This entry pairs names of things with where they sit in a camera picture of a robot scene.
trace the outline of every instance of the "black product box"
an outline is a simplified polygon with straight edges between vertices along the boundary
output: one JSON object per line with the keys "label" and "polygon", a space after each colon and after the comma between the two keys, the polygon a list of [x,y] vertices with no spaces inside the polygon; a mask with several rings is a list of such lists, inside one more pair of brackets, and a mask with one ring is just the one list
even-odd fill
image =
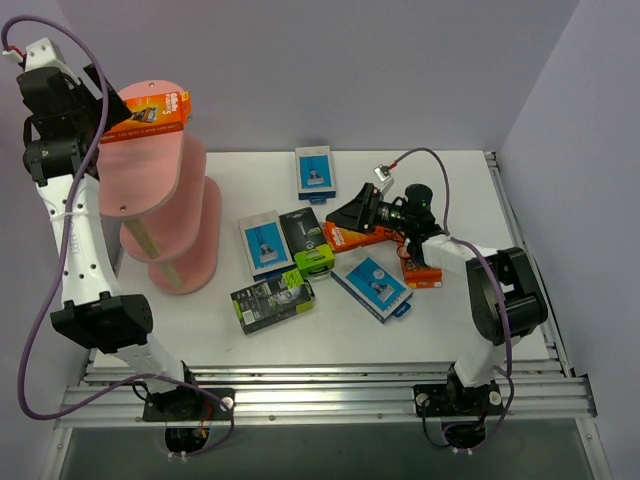
{"label": "black product box", "polygon": [[311,207],[280,215],[280,226],[303,278],[333,268],[333,252]]}
{"label": "black product box", "polygon": [[245,335],[311,310],[314,297],[297,268],[231,294]]}

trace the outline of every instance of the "orange product box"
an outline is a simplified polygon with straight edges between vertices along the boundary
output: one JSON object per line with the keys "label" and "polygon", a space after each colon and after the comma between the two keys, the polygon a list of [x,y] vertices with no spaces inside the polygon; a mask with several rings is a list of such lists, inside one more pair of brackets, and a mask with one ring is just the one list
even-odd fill
{"label": "orange product box", "polygon": [[326,222],[322,224],[321,227],[322,233],[324,233],[331,250],[336,253],[395,239],[393,232],[382,227],[376,227],[372,233],[359,233],[336,227],[336,224],[333,222]]}
{"label": "orange product box", "polygon": [[425,265],[419,265],[407,253],[404,243],[398,241],[398,256],[402,266],[402,276],[410,288],[437,288],[442,286],[442,270]]}
{"label": "orange product box", "polygon": [[100,143],[119,142],[183,130],[191,115],[189,92],[169,92],[124,99],[133,112],[102,136]]}

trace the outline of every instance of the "lavender wall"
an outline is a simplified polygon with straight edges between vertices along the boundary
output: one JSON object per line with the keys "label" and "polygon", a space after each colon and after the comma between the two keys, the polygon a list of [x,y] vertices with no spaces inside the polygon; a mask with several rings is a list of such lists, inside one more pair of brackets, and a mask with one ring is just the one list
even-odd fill
{"label": "lavender wall", "polygon": [[[2,22],[22,13],[65,23],[54,0],[0,4]],[[24,47],[45,35],[60,38],[44,26],[31,24],[16,26],[9,40]],[[71,42],[60,39],[59,43],[74,68],[84,64]],[[17,66],[0,61],[0,465],[2,478],[31,480],[40,474],[54,425],[22,414],[16,377],[22,347],[53,280],[58,256],[46,210],[22,166],[22,123],[28,111],[15,82],[19,74]],[[54,308],[59,306],[56,298]],[[27,377],[32,407],[39,412],[57,410],[66,385],[77,384],[85,357],[86,350],[56,334],[45,320]]]}
{"label": "lavender wall", "polygon": [[640,469],[639,22],[637,0],[582,0],[501,160],[616,479]]}
{"label": "lavender wall", "polygon": [[124,86],[191,91],[209,150],[502,144],[577,0],[58,0]]}

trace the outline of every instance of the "blue product box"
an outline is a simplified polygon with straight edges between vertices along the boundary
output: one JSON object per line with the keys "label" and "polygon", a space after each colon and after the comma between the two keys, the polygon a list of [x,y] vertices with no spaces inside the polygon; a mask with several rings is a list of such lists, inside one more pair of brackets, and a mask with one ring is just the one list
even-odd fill
{"label": "blue product box", "polygon": [[340,255],[331,276],[381,323],[409,309],[413,291],[368,257],[362,248]]}
{"label": "blue product box", "polygon": [[275,275],[293,266],[275,210],[240,219],[238,226],[254,280]]}
{"label": "blue product box", "polygon": [[322,203],[336,196],[331,149],[323,147],[296,148],[298,199]]}

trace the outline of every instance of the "black mounting plate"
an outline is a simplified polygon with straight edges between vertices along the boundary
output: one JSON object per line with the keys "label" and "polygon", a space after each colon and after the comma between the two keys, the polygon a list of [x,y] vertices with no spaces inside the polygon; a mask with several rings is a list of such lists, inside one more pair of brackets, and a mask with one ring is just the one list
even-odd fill
{"label": "black mounting plate", "polygon": [[447,385],[414,385],[413,386],[413,399],[416,409],[416,415],[422,417],[422,405],[418,405],[416,399],[421,393],[425,393],[429,396],[428,405],[425,407],[424,416],[427,418],[432,417],[462,417],[462,416],[480,416],[483,412],[489,416],[499,416],[504,411],[502,403],[500,405],[492,405],[489,403],[489,392],[496,391],[500,393],[500,387],[495,382],[484,387],[479,387],[483,391],[479,396],[477,403],[472,408],[461,412],[460,409],[447,400]]}
{"label": "black mounting plate", "polygon": [[[218,398],[222,399],[224,397],[229,397],[234,401],[236,398],[236,392],[233,388],[202,388],[207,392],[213,393]],[[231,412],[227,412],[223,410],[222,407],[217,403],[210,401],[208,402],[213,407],[213,415],[211,416],[211,421],[225,421],[230,420],[233,415],[233,409]],[[203,418],[206,418],[209,414],[209,409],[206,405],[202,405],[200,410],[195,412],[190,418],[178,418],[171,414],[171,412],[161,412],[158,410],[149,399],[144,404],[144,412],[142,414],[142,420],[145,422],[177,422],[177,421],[199,421]]]}

